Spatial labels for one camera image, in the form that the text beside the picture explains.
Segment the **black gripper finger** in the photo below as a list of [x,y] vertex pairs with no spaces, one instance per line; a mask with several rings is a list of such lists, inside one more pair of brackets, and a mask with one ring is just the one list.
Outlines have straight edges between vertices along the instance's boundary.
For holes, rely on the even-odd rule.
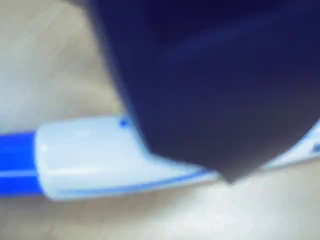
[[320,119],[317,0],[90,0],[87,11],[157,156],[234,182]]

